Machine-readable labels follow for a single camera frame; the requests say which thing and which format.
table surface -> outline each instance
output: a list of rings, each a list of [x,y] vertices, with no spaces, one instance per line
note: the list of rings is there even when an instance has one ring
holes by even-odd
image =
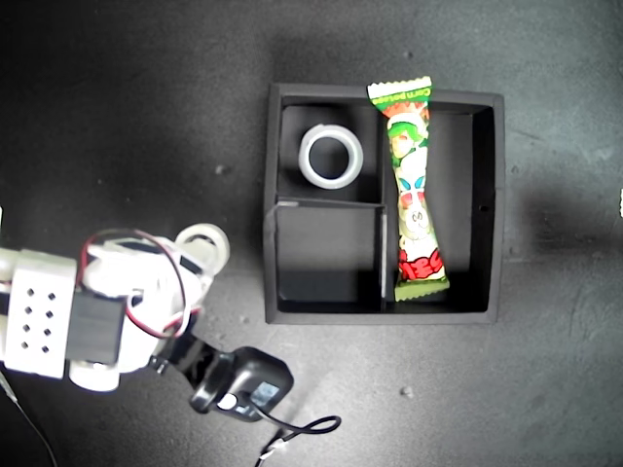
[[[344,418],[267,466],[623,465],[620,0],[56,3],[0,6],[3,245],[77,257],[101,228],[221,226],[232,260],[198,334],[287,361],[275,414]],[[498,322],[265,324],[269,83],[422,74],[506,99]],[[113,394],[9,378],[61,466],[245,467],[274,433],[193,413],[175,372]],[[46,465],[7,398],[0,414],[3,459]]]

black box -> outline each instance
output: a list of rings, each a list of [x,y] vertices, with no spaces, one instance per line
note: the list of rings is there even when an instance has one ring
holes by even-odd
[[[503,98],[433,90],[429,110],[426,201],[451,285],[395,302],[398,194],[386,118],[364,87],[271,86],[264,199],[268,323],[495,322],[504,220]],[[347,127],[363,147],[361,173],[341,190],[317,188],[299,171],[301,139],[318,124]],[[337,152],[343,150],[338,142],[318,141],[314,169],[328,178],[339,175],[346,157]]]

candy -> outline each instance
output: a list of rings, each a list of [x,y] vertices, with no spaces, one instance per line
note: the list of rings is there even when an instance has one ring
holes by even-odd
[[[370,101],[388,118],[391,164],[398,185],[398,281],[396,301],[450,286],[426,208],[429,77],[368,87]]]

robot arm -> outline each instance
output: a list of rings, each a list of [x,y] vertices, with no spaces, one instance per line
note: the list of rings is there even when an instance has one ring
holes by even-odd
[[[116,389],[121,373],[172,366],[194,390],[190,404],[197,412],[260,419],[253,405],[269,412],[291,389],[287,366],[250,347],[219,351],[190,332],[229,259],[227,237],[208,224],[184,230],[174,242],[159,237],[157,245],[138,236],[88,242],[81,265],[0,249],[0,360],[10,370],[55,378],[63,377],[68,360],[70,379],[91,391]],[[76,289],[76,282],[83,286]],[[182,333],[167,333],[181,328],[185,312]]]

clear tape roll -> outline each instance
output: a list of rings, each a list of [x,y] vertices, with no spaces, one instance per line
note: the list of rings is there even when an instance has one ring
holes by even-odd
[[[312,168],[310,151],[313,143],[321,138],[332,138],[340,141],[348,151],[348,166],[338,178],[325,178]],[[325,190],[338,190],[357,178],[363,165],[363,149],[357,137],[348,128],[339,125],[316,125],[308,130],[301,141],[299,149],[299,168],[303,176],[316,187]]]

